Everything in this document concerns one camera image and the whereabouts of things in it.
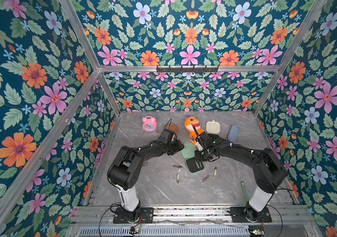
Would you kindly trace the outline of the green clipper case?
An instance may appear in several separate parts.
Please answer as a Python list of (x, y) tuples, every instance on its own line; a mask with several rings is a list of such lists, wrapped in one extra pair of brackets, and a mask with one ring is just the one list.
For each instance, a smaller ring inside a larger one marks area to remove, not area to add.
[(182, 157), (185, 159), (185, 164), (190, 173), (197, 173), (205, 169), (202, 162), (198, 162), (195, 157), (196, 147), (192, 143), (184, 144), (181, 150)]

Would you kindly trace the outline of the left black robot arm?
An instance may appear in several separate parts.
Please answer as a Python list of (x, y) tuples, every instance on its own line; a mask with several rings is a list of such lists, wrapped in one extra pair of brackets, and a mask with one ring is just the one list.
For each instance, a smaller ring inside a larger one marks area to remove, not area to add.
[(107, 179), (119, 193), (121, 217), (132, 223), (137, 222), (140, 217), (140, 200), (135, 185), (143, 163), (164, 154), (174, 155), (183, 149), (184, 145), (179, 140), (167, 143), (155, 140), (145, 146), (136, 148), (123, 146), (120, 149), (107, 172)]

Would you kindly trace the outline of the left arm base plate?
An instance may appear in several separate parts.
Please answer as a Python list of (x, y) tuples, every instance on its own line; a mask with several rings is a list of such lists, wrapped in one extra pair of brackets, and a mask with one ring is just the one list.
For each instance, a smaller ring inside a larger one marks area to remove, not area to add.
[(127, 211), (126, 209), (118, 207), (115, 211), (113, 223), (114, 224), (151, 224), (153, 223), (154, 208), (152, 207), (138, 207), (135, 211)]

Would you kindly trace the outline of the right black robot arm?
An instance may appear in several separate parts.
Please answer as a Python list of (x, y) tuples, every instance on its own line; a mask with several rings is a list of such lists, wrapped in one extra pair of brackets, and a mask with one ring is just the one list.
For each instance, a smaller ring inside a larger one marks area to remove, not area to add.
[(244, 147), (206, 132), (196, 134), (195, 144), (198, 162), (231, 158), (253, 170), (256, 188), (241, 215), (250, 222), (261, 219), (272, 196), (287, 177), (287, 171), (275, 152), (270, 148), (259, 150)]

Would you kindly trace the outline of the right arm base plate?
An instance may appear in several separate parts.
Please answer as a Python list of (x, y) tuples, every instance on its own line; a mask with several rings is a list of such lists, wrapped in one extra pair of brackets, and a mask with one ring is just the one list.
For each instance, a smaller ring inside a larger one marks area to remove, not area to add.
[(234, 223), (272, 223), (273, 221), (267, 207), (261, 212), (257, 212), (250, 207), (231, 207), (227, 212), (231, 215)]

